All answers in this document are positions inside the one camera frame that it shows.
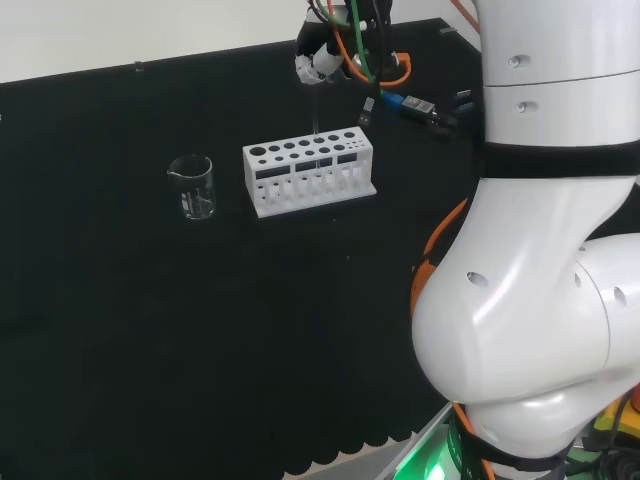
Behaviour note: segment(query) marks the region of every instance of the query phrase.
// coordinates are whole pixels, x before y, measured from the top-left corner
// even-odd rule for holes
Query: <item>blue connector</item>
[[[402,102],[404,102],[404,97],[402,95],[398,95],[397,93],[383,92],[382,98],[384,100],[384,103],[389,105],[396,112],[402,110]]]

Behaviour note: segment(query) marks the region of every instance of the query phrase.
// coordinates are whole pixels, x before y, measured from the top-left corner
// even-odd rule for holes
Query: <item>black strap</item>
[[[525,147],[486,143],[476,152],[485,178],[640,175],[640,140],[598,147]]]
[[[516,457],[502,450],[498,450],[493,445],[485,442],[481,438],[469,433],[462,425],[457,415],[454,415],[455,427],[462,442],[462,448],[466,452],[473,452],[479,459],[498,463],[507,467],[513,467],[521,472],[546,472],[564,466],[564,461],[569,454],[573,442],[561,452],[546,458],[522,458]]]

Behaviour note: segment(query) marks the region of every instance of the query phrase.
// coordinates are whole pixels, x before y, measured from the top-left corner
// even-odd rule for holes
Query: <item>beaker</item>
[[[174,185],[185,217],[204,220],[216,211],[213,164],[203,155],[185,155],[174,160],[167,175]]]

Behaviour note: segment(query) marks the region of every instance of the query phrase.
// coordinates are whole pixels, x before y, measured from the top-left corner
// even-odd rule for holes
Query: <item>yellow part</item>
[[[595,424],[596,430],[609,431],[613,428],[613,420],[616,416],[618,405],[620,405],[620,399],[613,402],[604,412],[598,415]],[[627,403],[627,406],[622,412],[620,429],[618,431],[640,438],[640,414],[633,409],[630,402]]]

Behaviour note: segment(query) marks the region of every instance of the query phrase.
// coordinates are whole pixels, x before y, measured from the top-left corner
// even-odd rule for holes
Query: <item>green cable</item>
[[[360,31],[360,15],[358,14],[357,0],[351,0],[351,13],[353,13],[353,29],[356,31],[356,43],[358,44],[358,55],[360,55],[360,65],[362,65],[362,73],[365,74],[369,83],[373,83],[373,75],[369,71],[367,58],[364,54],[364,45],[362,44],[362,32]]]
[[[316,5],[318,6],[322,14],[325,16],[327,21],[334,23],[339,27],[351,28],[351,24],[349,22],[345,22],[344,20],[340,20],[339,18],[336,18],[333,15],[331,15],[327,10],[327,8],[324,5],[322,5],[322,2],[320,0],[316,0]]]

